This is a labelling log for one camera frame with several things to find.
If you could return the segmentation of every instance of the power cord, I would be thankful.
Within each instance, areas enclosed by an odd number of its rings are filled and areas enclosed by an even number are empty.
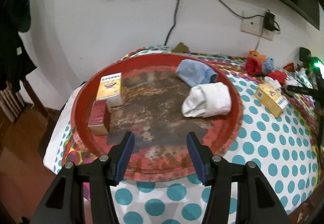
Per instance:
[[[241,16],[239,14],[237,14],[236,12],[234,12],[228,5],[226,5],[222,0],[218,0],[224,7],[226,7],[231,13],[233,13],[235,16],[239,17],[239,18],[242,18],[242,19],[252,19],[252,18],[255,18],[255,17],[262,17],[262,18],[265,18],[265,16],[263,15],[260,15],[260,14],[257,14],[257,15],[254,15],[254,16],[250,16],[250,17],[244,17],[244,16]],[[178,9],[179,9],[179,3],[180,3],[180,0],[177,0],[177,3],[176,3],[176,8],[174,9],[174,13],[173,13],[173,25],[172,27],[170,28],[166,38],[165,38],[165,41],[164,41],[164,45],[166,46],[167,45],[167,42],[169,40],[169,37],[173,31],[173,29],[175,28],[176,24],[177,24],[177,14],[178,14]],[[274,23],[278,26],[278,34],[280,34],[280,26],[279,24],[274,21]],[[259,36],[259,39],[258,39],[258,42],[257,42],[257,45],[255,47],[255,50],[257,50],[259,44],[260,44],[260,39],[262,37],[262,34],[263,34],[263,30],[264,30],[264,20],[263,20],[263,23],[262,23],[262,30],[261,30],[261,34]]]
[[[177,0],[177,3],[176,3],[176,8],[174,9],[174,13],[173,13],[173,25],[172,27],[170,28],[166,38],[165,38],[165,41],[164,41],[164,46],[167,45],[167,42],[169,40],[169,37],[174,29],[174,27],[176,26],[177,24],[177,13],[178,13],[178,9],[179,9],[179,3],[180,3],[180,0]]]

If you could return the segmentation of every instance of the white cloth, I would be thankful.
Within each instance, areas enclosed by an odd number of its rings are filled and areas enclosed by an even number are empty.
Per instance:
[[[277,80],[272,79],[271,77],[266,76],[263,80],[263,83],[269,84],[272,88],[281,93],[281,85]]]
[[[232,101],[228,87],[222,82],[199,84],[192,87],[182,104],[185,117],[209,117],[226,115],[231,111]]]

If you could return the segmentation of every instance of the wall outlet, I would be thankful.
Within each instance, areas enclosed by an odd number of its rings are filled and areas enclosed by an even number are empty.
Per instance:
[[[254,12],[242,11],[243,17],[250,17],[250,16],[253,16],[256,14],[257,13],[254,13]],[[260,36],[261,30],[262,30],[262,23],[263,23],[262,17],[254,17],[251,19],[242,19],[241,31],[250,33],[250,34],[253,34],[256,36]],[[274,31],[269,31],[267,29],[263,30],[262,38],[265,38],[268,40],[273,40],[273,37],[274,37]]]

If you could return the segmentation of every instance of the round tray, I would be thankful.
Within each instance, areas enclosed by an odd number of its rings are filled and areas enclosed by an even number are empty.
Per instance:
[[[184,59],[201,61],[218,73],[218,82],[228,86],[232,110],[226,116],[186,118],[181,106],[190,87],[175,71]],[[110,133],[94,136],[87,128],[100,78],[122,73],[124,105],[111,110]],[[242,101],[231,81],[215,66],[197,58],[176,54],[149,54],[118,61],[93,76],[80,90],[71,115],[73,137],[82,151],[107,154],[127,130],[135,134],[135,148],[125,178],[139,181],[169,181],[194,173],[186,136],[195,132],[214,154],[224,155],[242,123]]]

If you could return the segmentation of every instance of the orange toy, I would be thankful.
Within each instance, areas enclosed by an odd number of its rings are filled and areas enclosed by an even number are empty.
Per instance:
[[[256,50],[250,50],[249,54],[248,54],[249,57],[252,57],[252,58],[256,58],[262,62],[264,62],[267,58],[266,55],[261,55],[259,52],[257,52]]]

